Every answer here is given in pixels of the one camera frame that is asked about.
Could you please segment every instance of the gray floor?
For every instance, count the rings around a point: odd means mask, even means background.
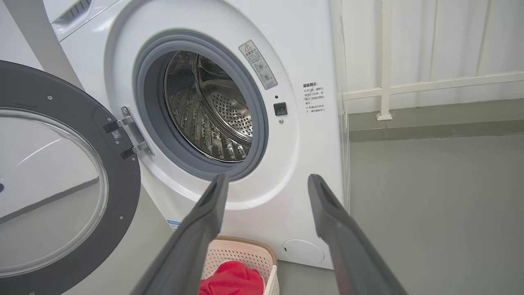
[[[351,215],[409,294],[524,289],[524,136],[355,143]],[[66,294],[128,294],[171,234],[147,194],[110,257]],[[338,294],[280,261],[282,295]]]

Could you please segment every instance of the qr code sticker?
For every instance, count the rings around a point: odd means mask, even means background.
[[[120,131],[118,131],[118,130],[111,132],[111,134],[113,135],[115,140],[119,140],[119,139],[122,138],[122,135],[120,135]]]

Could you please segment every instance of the warning label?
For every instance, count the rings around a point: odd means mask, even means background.
[[[167,223],[173,231],[177,230],[178,226],[180,225],[180,222],[174,222],[172,220],[167,220]]]
[[[317,82],[305,83],[302,85],[304,93],[304,105],[306,113],[324,112],[324,87]]]
[[[260,82],[264,85],[265,89],[269,89],[278,85],[273,72],[269,69],[269,66],[266,63],[266,60],[258,51],[258,48],[255,46],[253,41],[248,41],[239,47],[242,54],[246,57],[247,61],[251,64],[255,72],[258,74]]]

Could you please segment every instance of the metal railing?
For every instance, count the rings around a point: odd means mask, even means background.
[[[430,81],[392,85],[391,84],[391,0],[382,0],[382,73],[380,87],[343,92],[339,98],[343,101],[362,99],[380,96],[380,112],[377,114],[377,120],[391,120],[389,113],[389,100],[392,94],[428,91],[445,88],[466,87],[475,85],[486,85],[496,83],[507,83],[524,81],[524,71],[504,72],[493,75],[483,75],[483,66],[485,61],[486,44],[490,40],[491,29],[491,12],[493,10],[493,0],[488,0],[486,16],[484,19],[484,29],[482,32],[481,48],[478,54],[477,67],[474,77],[459,77],[453,79],[434,80],[436,49],[439,44],[439,0],[435,0],[435,16],[433,24],[433,41],[431,49],[430,63]]]

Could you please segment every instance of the door hinge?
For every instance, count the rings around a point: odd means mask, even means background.
[[[129,106],[123,106],[120,108],[120,110],[122,111],[122,115],[124,115],[124,118],[105,125],[104,130],[106,133],[112,133],[118,130],[119,128],[123,128],[124,126],[128,127],[129,132],[127,132],[127,135],[129,135],[131,143],[133,143],[133,147],[120,153],[122,158],[127,159],[130,156],[137,154],[141,151],[145,151],[148,155],[154,155],[153,151],[150,148],[151,145],[149,145],[147,139],[144,137],[140,128],[135,122],[135,117],[131,112],[131,108]]]

